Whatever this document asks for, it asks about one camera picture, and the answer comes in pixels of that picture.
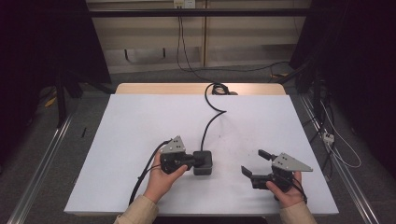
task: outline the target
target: electrical outlet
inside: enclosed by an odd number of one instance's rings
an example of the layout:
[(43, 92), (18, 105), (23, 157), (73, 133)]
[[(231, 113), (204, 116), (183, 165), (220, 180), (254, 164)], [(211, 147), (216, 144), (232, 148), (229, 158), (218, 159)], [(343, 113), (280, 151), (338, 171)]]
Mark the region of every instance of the electrical outlet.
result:
[(184, 8), (184, 0), (174, 0), (174, 8)]
[(184, 0), (184, 8), (195, 8), (195, 0)]
[(334, 142), (334, 135), (332, 135), (330, 133), (324, 133), (323, 134), (323, 142), (326, 144), (329, 144), (331, 146), (332, 143)]

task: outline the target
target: wrist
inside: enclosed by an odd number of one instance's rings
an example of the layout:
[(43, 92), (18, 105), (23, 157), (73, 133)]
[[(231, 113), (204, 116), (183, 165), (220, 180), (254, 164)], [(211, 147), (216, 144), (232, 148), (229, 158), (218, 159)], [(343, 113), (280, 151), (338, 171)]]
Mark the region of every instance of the wrist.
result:
[(158, 195), (153, 194), (153, 193), (151, 193), (151, 192), (149, 192), (147, 190), (145, 191), (143, 196), (145, 196), (146, 198), (150, 199), (154, 203), (157, 203), (161, 199), (161, 197), (159, 197)]

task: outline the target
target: person's left hand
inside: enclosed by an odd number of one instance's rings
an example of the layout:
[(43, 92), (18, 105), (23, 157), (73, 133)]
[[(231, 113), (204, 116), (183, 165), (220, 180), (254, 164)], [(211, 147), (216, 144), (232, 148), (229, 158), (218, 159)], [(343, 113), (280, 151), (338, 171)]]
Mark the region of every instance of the person's left hand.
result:
[(154, 163), (152, 163), (152, 168), (149, 173), (148, 186), (143, 194), (154, 203), (157, 203), (161, 197), (172, 188), (173, 183), (181, 177), (187, 170), (187, 165), (183, 165), (174, 171), (172, 174), (168, 175), (161, 169), (161, 153), (160, 151), (154, 157)]

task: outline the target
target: person's right hand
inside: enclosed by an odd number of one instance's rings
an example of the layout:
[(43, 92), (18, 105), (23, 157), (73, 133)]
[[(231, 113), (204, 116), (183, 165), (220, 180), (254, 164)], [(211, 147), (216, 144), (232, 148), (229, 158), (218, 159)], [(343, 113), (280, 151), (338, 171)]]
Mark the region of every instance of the person's right hand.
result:
[[(302, 183), (302, 175), (301, 172), (295, 172), (294, 173), (294, 178), (297, 179), (300, 184)], [(293, 183), (297, 186), (300, 187), (300, 184), (293, 180)], [(267, 188), (271, 190), (275, 196), (279, 199), (280, 201), (280, 206), (282, 208), (287, 208), (292, 205), (295, 205), (297, 203), (300, 203), (304, 200), (303, 195), (298, 191), (296, 188), (291, 187), (291, 189), (288, 192), (283, 192), (280, 188), (277, 187), (273, 182), (267, 181), (265, 183)]]

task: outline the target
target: black device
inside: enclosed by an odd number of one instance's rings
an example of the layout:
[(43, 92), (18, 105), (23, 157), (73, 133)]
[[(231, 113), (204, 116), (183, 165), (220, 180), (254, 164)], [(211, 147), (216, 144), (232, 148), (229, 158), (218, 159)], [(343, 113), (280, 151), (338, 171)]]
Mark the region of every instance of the black device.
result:
[(187, 170), (193, 166), (195, 175), (211, 175), (212, 153), (194, 151), (192, 155), (187, 154), (183, 141), (178, 135), (161, 149), (161, 169), (167, 174), (172, 174), (182, 165), (187, 165)]
[(279, 156), (269, 154), (268, 152), (260, 149), (259, 156), (268, 161), (272, 161), (273, 172), (269, 175), (254, 175), (247, 168), (241, 166), (242, 174), (248, 177), (254, 189), (268, 189), (265, 185), (267, 181), (274, 182), (283, 192), (287, 192), (293, 184), (295, 171), (312, 172), (313, 169), (304, 163), (297, 161), (292, 156), (281, 153)]

